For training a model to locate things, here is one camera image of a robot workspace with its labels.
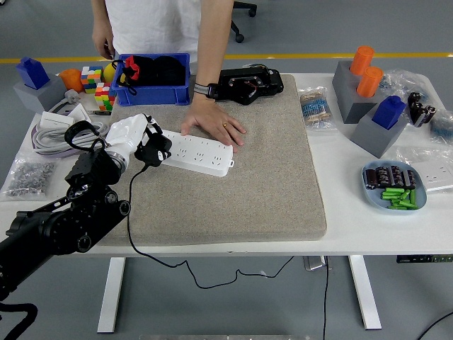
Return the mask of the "person's left hand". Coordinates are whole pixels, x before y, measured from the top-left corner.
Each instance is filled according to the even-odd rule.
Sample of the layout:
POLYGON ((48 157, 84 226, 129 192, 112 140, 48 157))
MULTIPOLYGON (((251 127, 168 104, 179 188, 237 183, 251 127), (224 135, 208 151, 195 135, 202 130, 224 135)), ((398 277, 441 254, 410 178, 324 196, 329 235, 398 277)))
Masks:
POLYGON ((226 146, 232 146, 233 153, 244 145, 245 127, 231 117, 214 99, 196 96, 181 124, 181 135, 188 135, 191 127, 198 126, 214 139, 226 146))

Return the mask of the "person's right hand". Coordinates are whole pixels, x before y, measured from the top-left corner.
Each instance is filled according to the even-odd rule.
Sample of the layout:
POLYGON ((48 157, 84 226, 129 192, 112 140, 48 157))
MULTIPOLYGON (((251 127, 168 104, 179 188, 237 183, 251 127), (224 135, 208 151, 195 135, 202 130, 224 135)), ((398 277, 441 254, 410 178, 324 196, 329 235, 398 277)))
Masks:
POLYGON ((101 57, 113 60, 115 48, 113 47, 113 32, 108 21, 96 21, 93 24, 93 44, 101 57))

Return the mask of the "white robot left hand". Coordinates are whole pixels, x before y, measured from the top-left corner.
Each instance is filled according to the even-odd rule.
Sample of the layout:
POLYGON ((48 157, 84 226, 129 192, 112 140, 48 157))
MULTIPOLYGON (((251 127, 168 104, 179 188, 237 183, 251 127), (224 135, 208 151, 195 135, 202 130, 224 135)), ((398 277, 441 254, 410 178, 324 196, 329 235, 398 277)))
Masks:
POLYGON ((131 154, 153 167, 171 156, 172 142, 155 119, 143 113, 113 123, 105 141, 106 153, 122 173, 130 163, 131 154))

